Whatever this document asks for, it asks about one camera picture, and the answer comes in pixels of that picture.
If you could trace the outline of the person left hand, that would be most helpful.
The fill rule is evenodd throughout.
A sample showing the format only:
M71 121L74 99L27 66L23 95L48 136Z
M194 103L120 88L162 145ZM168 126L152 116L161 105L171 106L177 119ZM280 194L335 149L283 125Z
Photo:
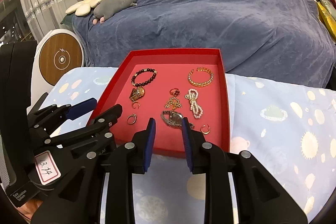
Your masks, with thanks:
M37 211L37 209L41 206L42 203L43 202L41 200L34 198L32 200L27 201L21 207L17 207L17 211L28 223L30 223L31 218L33 217L34 213Z

